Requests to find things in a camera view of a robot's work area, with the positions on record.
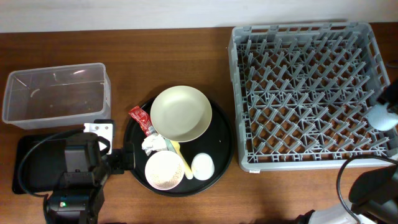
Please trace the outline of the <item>pink bowl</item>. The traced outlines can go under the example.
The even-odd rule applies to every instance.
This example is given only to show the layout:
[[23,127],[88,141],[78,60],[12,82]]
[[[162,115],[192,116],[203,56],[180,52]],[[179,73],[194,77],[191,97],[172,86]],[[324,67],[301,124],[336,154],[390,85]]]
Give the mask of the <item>pink bowl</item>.
[[182,181],[185,175],[185,166],[176,153],[160,151],[151,155],[147,160],[144,174],[153,188],[170,190]]

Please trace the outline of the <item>cream shallow bowl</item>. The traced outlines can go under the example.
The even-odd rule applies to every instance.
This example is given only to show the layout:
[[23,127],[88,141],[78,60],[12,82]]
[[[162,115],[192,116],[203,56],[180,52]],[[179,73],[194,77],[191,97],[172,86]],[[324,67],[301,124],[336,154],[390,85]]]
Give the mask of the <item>cream shallow bowl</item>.
[[199,138],[212,120],[209,99],[191,86],[173,86],[156,96],[150,108],[154,129],[163,137],[177,142]]

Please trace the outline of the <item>white cup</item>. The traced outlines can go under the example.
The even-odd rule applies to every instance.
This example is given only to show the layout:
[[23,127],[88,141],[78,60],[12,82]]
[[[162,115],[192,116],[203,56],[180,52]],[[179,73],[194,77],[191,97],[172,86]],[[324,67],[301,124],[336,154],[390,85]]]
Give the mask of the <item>white cup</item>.
[[191,170],[194,178],[198,180],[208,180],[215,171],[213,159],[206,153],[199,153],[192,160]]

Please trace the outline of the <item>light blue cup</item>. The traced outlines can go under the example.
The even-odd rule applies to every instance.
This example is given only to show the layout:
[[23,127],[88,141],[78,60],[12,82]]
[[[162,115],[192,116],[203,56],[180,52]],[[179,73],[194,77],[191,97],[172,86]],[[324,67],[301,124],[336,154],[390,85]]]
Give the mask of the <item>light blue cup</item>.
[[388,131],[398,124],[397,114],[388,112],[388,104],[373,106],[367,114],[368,123],[376,130]]

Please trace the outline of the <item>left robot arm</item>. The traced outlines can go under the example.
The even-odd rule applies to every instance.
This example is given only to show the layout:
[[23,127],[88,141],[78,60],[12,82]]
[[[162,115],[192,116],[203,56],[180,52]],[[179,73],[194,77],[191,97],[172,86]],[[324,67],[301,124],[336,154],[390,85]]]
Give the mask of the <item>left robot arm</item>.
[[[67,170],[60,175],[58,188],[52,194],[37,194],[29,190],[22,180],[22,170],[29,156],[51,139],[66,137],[63,148]],[[133,168],[130,153],[122,149],[109,154],[111,142],[83,128],[55,133],[32,146],[22,158],[17,180],[21,189],[43,199],[46,223],[97,223],[104,204],[104,186],[111,175],[123,174]]]

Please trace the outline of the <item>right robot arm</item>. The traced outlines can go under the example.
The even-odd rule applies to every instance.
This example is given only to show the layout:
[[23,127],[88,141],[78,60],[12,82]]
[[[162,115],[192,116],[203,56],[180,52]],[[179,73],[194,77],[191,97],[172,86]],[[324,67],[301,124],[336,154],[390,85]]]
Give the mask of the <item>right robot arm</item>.
[[[390,131],[397,126],[397,81],[390,84],[377,98],[377,104],[368,113],[371,127]],[[361,174],[349,192],[349,202],[341,195],[340,182],[344,169],[356,159],[377,159],[391,166]],[[340,203],[327,210],[311,210],[298,216],[301,224],[374,223],[365,215],[381,223],[397,223],[397,160],[374,156],[354,156],[343,163],[336,179],[336,192]]]

